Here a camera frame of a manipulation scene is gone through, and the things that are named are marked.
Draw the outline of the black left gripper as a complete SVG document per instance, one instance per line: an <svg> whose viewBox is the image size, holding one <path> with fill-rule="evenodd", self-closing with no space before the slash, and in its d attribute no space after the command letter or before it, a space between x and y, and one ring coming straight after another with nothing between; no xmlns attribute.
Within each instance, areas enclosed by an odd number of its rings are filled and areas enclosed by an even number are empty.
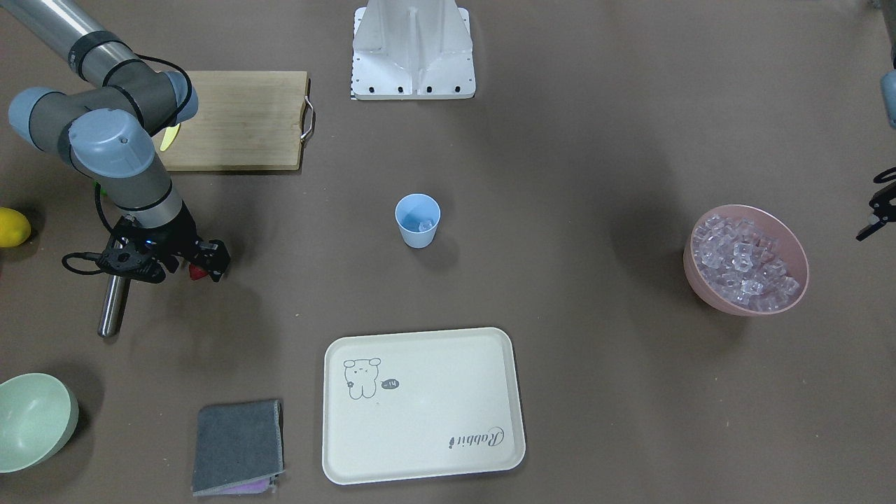
<svg viewBox="0 0 896 504"><path fill-rule="evenodd" d="M873 178L876 184L884 187L871 197L871 213L868 224L857 233L855 239L863 242L877 230L895 219L895 167L884 169Z"/></svg>

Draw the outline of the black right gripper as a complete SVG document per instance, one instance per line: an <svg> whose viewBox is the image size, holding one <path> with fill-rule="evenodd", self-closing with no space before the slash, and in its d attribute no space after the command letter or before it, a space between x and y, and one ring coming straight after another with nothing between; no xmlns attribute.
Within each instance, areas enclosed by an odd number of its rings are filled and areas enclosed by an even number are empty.
<svg viewBox="0 0 896 504"><path fill-rule="evenodd" d="M99 253L97 267L106 274L148 284L160 284L169 272L176 271L176 259L198 265L218 283L230 265L226 244L219 239L202 241L193 215L186 204L168 223L159 227L141 227L122 217L115 224L106 248Z"/></svg>

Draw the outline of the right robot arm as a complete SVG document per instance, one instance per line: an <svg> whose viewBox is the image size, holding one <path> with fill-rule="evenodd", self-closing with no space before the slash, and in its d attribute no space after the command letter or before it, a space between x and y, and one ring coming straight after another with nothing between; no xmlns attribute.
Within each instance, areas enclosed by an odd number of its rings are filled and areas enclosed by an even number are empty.
<svg viewBox="0 0 896 504"><path fill-rule="evenodd" d="M48 45L92 89L77 94L33 87L8 109L10 126L28 144L55 154L94 182L96 207L106 195L121 217L109 223L102 252L63 257L94 265L89 274L159 284L179 265L192 278L220 281L230 254L220 240L199 236L188 205L160 159L153 137L180 125L198 110L189 75L170 64L151 67L73 1L3 1L2 7Z"/></svg>

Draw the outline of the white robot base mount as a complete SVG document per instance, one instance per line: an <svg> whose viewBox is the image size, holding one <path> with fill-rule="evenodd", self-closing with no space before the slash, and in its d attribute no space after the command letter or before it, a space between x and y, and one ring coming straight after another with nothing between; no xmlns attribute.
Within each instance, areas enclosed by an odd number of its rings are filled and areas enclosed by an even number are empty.
<svg viewBox="0 0 896 504"><path fill-rule="evenodd" d="M470 13L454 1L369 1L353 15L350 97L476 95Z"/></svg>

